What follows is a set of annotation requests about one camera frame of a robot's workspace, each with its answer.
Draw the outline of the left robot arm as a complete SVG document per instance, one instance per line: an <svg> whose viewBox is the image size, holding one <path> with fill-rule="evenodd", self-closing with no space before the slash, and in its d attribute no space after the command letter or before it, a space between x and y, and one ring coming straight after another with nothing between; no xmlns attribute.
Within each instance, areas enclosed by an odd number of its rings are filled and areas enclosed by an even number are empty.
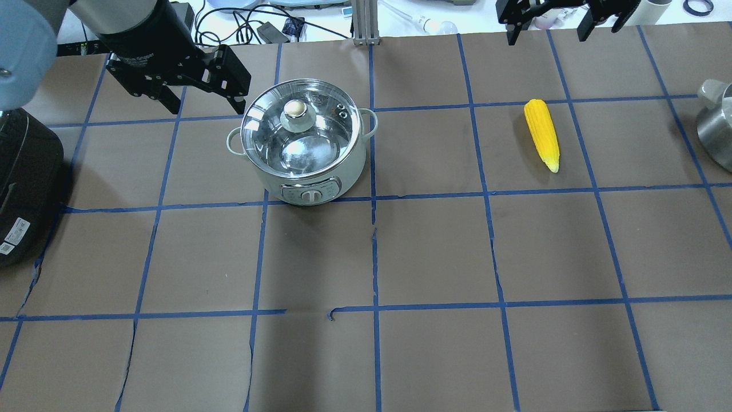
<svg viewBox="0 0 732 412"><path fill-rule="evenodd" d="M35 96L57 57L57 36L71 11L112 53L107 71L131 96L178 114L173 86L227 99L243 114L251 74L227 45L205 52L168 1L3 1L1 108L20 109Z"/></svg>

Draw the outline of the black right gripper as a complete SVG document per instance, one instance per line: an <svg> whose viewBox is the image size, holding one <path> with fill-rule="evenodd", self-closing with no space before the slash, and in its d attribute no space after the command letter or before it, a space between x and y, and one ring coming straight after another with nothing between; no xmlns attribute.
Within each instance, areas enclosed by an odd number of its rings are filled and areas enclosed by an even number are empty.
<svg viewBox="0 0 732 412"><path fill-rule="evenodd" d="M523 26L533 18L550 10L588 6L588 11L576 29L578 40L585 42L591 32L607 19L615 16L611 32L620 31L637 10L641 1L496 1L499 23L506 27L509 45L515 45Z"/></svg>

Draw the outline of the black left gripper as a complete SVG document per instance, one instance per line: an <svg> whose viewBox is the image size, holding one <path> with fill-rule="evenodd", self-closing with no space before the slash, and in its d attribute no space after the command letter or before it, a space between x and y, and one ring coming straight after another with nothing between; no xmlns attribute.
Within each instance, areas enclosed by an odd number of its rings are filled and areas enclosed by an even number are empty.
<svg viewBox="0 0 732 412"><path fill-rule="evenodd" d="M130 94L147 94L174 115L180 112L181 101L170 89L172 86L193 86L225 97L236 114L244 114L252 79L228 45L207 53L192 49L182 54L156 52L139 58L113 54L106 68Z"/></svg>

